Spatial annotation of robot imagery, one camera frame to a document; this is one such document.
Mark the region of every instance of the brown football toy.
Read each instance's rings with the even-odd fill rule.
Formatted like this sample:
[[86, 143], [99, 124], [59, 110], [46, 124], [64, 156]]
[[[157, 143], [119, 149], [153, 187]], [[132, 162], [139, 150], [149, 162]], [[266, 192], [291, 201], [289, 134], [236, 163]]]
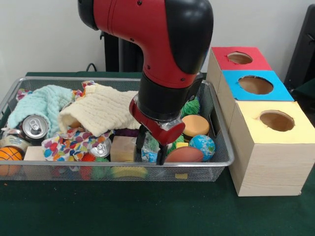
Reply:
[[203, 153], [194, 147], [180, 147], [172, 151], [165, 162], [202, 162]]
[[[0, 148], [0, 161], [21, 161], [23, 160], [20, 152], [13, 147]], [[20, 170], [17, 165], [0, 165], [0, 176], [12, 176]]]

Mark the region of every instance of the round hole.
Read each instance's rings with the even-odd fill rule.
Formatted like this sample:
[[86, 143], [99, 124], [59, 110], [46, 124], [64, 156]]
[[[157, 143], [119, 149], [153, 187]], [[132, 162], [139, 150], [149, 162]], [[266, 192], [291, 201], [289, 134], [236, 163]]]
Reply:
[[250, 55], [247, 55], [245, 53], [233, 52], [227, 55], [227, 58], [231, 62], [234, 62], [235, 64], [239, 64], [239, 65], [252, 63], [252, 58], [250, 57]]
[[268, 80], [254, 75], [244, 76], [238, 82], [245, 91], [254, 94], [269, 94], [274, 89]]
[[260, 115], [260, 120], [269, 128], [276, 131], [286, 132], [294, 127], [293, 118], [280, 111], [263, 112]]

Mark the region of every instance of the wooden box stack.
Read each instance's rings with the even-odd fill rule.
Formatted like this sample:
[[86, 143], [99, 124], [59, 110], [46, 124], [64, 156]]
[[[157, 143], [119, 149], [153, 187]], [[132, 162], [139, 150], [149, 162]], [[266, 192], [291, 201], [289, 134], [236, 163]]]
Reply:
[[238, 196], [291, 196], [315, 162], [315, 129], [257, 48], [212, 48], [216, 90], [234, 150]]

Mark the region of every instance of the cream towel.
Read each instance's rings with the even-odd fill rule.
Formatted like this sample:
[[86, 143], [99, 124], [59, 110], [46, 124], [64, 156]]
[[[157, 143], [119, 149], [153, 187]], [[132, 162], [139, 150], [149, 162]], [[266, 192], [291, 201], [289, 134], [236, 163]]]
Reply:
[[85, 97], [60, 112], [60, 130], [66, 133], [76, 121], [96, 137], [112, 129], [139, 129], [140, 124], [129, 113], [129, 104], [137, 93], [98, 84], [86, 86]]

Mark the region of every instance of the metal basket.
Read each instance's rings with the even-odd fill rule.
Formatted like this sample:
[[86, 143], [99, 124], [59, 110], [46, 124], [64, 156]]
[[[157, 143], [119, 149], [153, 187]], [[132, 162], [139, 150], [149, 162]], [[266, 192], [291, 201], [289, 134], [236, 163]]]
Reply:
[[[17, 80], [0, 104], [0, 127], [15, 108], [18, 89], [35, 90], [46, 85], [82, 89], [81, 83], [90, 78], [26, 77]], [[139, 79], [95, 78], [101, 85], [119, 91], [138, 90]], [[14, 172], [0, 176], [1, 180], [89, 180], [110, 181], [216, 181], [226, 166], [234, 161], [234, 153], [226, 130], [221, 109], [212, 84], [204, 81], [198, 91], [201, 115], [211, 123], [209, 136], [214, 140], [216, 153], [209, 162], [165, 163], [157, 166], [147, 162], [53, 162], [53, 161], [0, 161], [1, 168]]]

